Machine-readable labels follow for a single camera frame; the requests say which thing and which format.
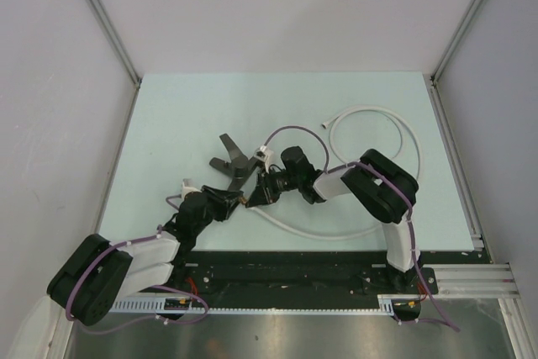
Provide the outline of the dark grey faucet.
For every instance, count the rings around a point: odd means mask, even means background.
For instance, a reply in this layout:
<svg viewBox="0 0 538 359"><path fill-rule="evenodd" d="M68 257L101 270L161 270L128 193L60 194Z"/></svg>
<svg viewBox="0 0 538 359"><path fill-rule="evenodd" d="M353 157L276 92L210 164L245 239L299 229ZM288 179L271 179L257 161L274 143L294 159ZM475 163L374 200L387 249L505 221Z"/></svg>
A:
<svg viewBox="0 0 538 359"><path fill-rule="evenodd" d="M229 159L226 161L213 157L209 166L230 179L228 191L240 191L256 169L258 160L254 156L246 156L228 134L221 134L219 139L227 150Z"/></svg>

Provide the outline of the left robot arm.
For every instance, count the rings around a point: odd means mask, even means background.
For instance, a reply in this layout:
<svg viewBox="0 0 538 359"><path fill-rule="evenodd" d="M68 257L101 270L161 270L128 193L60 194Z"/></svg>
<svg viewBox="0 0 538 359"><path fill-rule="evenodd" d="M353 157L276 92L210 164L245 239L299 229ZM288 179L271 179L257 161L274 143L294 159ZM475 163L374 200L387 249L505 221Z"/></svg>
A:
<svg viewBox="0 0 538 359"><path fill-rule="evenodd" d="M113 305L147 288L174 292L186 281L186 257L214 222L227 220L242 191L185 186L177 211L153 235L113 243L87 236L51 279L46 293L66 319L92 326Z"/></svg>

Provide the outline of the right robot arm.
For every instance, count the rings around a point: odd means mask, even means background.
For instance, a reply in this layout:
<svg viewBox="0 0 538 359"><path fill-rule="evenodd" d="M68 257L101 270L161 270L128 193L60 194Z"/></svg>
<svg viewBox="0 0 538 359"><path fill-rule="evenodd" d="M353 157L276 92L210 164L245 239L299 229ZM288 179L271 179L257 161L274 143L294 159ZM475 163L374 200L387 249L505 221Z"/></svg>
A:
<svg viewBox="0 0 538 359"><path fill-rule="evenodd" d="M419 191L413 176L375 149L325 172L314 168L298 146L285 149L281 160L283 170L266 164L257 173L256 186L245 203L248 209L274 204L282 193L295 190L310 204L351 194L381 223L389 286L407 293L417 284L420 252L410 225L402 223L410 221Z"/></svg>

